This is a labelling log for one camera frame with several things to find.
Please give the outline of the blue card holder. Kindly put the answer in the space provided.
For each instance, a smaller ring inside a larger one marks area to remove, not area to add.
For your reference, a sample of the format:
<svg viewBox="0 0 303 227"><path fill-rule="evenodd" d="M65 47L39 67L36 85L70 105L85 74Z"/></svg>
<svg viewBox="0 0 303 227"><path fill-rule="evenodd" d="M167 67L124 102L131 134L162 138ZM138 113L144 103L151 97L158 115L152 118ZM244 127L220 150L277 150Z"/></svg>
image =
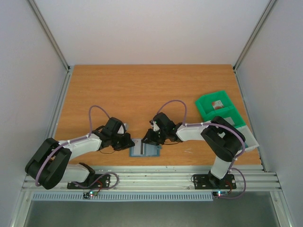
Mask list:
<svg viewBox="0 0 303 227"><path fill-rule="evenodd" d="M132 139L135 146L129 148L129 157L159 157L162 146L142 143L142 139Z"/></svg>

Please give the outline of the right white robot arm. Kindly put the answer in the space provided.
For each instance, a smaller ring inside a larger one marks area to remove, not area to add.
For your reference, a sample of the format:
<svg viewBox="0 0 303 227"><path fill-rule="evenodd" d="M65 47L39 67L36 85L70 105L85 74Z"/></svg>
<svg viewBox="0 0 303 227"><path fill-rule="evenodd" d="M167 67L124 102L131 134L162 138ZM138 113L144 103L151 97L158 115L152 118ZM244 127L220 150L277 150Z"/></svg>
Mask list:
<svg viewBox="0 0 303 227"><path fill-rule="evenodd" d="M166 140L181 143L185 141L205 141L216 158L208 173L208 181L213 188L222 186L226 175L237 159L245 151L244 135L220 116L211 121L201 123L175 124L162 112L156 114L150 121L142 143L149 145L163 145Z"/></svg>

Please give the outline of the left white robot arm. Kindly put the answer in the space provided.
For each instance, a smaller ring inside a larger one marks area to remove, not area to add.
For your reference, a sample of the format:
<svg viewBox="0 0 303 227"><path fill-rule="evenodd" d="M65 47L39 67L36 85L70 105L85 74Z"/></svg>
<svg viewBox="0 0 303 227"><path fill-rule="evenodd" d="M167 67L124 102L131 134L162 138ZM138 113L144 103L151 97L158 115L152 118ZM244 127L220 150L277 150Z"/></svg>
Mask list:
<svg viewBox="0 0 303 227"><path fill-rule="evenodd" d="M85 163L70 165L71 160L107 147L121 151L134 146L126 124L111 117L105 125L82 137L60 141L47 138L27 163L25 172L35 180L36 186L47 190L62 182L88 189L97 184L95 170Z"/></svg>

